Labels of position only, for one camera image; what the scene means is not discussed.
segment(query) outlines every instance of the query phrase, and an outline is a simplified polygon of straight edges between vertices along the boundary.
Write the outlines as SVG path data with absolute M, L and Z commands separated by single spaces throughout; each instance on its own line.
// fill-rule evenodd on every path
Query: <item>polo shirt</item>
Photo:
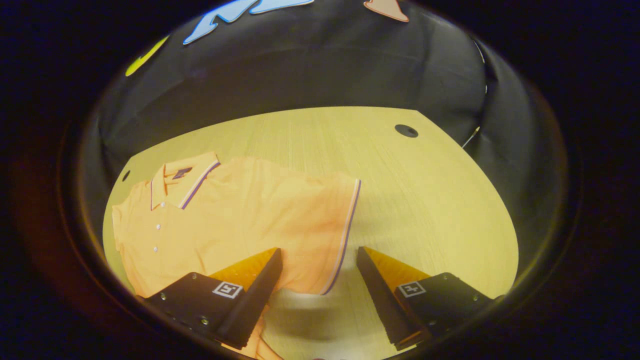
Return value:
M 186 273 L 213 274 L 273 247 L 283 263 L 275 290 L 324 295 L 344 258 L 360 185 L 254 157 L 221 164 L 207 152 L 162 165 L 113 206 L 115 248 L 145 298 Z

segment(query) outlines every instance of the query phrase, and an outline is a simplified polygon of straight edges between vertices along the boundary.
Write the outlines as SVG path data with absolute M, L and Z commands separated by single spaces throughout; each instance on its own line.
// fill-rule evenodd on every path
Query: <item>black fabric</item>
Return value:
M 132 155 L 159 142 L 272 111 L 407 108 L 460 144 L 482 125 L 468 153 L 512 216 L 521 272 L 553 233 L 564 201 L 557 128 L 491 49 L 478 42 L 485 64 L 460 28 L 418 6 L 401 7 L 409 23 L 367 11 L 361 2 L 332 0 L 246 13 L 231 24 L 218 21 L 189 45 L 182 41 L 200 17 L 177 28 L 132 76 L 116 75 L 92 119 L 97 127 L 81 149 L 81 167 L 107 168 L 91 171 L 102 179 L 84 187 L 95 232 L 102 233 L 115 176 Z

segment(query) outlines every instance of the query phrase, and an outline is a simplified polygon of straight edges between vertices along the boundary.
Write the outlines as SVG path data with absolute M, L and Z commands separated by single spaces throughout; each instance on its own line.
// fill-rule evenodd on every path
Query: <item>wooden table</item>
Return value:
M 401 135 L 396 124 L 419 136 Z M 114 248 L 111 206 L 163 163 L 207 151 L 221 163 L 258 156 L 313 176 L 339 171 L 362 180 L 333 290 L 325 296 L 282 290 L 271 297 L 263 338 L 284 359 L 370 360 L 397 353 L 355 266 L 359 246 L 427 274 L 451 272 L 490 298 L 507 292 L 515 279 L 518 244 L 507 209 L 453 139 L 414 110 L 332 107 L 223 122 L 133 156 L 120 174 L 130 170 L 129 177 L 111 192 L 103 232 L 107 261 L 131 290 Z

